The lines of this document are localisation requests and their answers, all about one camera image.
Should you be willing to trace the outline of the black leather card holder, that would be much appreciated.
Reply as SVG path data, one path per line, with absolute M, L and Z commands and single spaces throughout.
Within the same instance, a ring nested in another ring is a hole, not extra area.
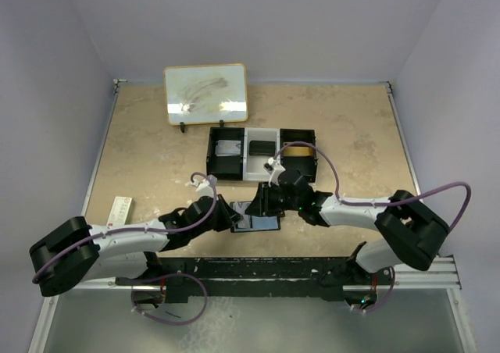
M 241 216 L 241 219 L 236 223 L 236 225 L 230 229 L 232 233 L 252 233 L 280 230 L 280 218 L 277 216 L 259 217 L 247 215 L 245 210 L 250 206 L 250 204 L 250 201 L 234 201 L 230 203 L 230 207 Z

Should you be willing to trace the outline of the black white card sorting tray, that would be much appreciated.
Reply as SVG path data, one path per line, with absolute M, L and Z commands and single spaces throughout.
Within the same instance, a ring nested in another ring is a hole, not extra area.
M 290 146 L 301 141 L 316 143 L 314 130 L 254 127 L 212 127 L 205 169 L 218 180 L 267 181 L 264 164 L 281 148 L 277 159 L 285 169 L 296 169 L 308 182 L 316 181 L 318 158 L 307 146 Z

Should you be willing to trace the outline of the white board with yellow rim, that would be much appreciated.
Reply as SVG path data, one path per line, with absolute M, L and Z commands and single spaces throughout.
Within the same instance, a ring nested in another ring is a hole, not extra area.
M 248 119 L 247 73 L 242 63 L 169 66 L 163 70 L 168 123 L 240 123 Z

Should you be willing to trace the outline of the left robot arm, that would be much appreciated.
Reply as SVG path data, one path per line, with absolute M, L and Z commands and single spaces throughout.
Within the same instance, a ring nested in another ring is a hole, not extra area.
M 45 297 L 106 277 L 152 284 L 161 273 L 156 253 L 185 247 L 209 231 L 230 230 L 241 219 L 222 196 L 204 196 L 148 222 L 116 227 L 75 216 L 31 246 L 32 282 Z

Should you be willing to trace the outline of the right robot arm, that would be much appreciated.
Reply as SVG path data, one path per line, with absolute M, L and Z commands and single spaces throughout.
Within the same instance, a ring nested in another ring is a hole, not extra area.
M 316 191 L 296 170 L 282 172 L 274 182 L 261 182 L 246 208 L 249 216 L 284 216 L 296 211 L 311 226 L 353 226 L 376 230 L 381 239 L 363 242 L 348 258 L 348 277 L 366 283 L 374 274 L 399 264 L 426 271 L 450 233 L 448 224 L 408 191 L 391 197 L 339 201 Z

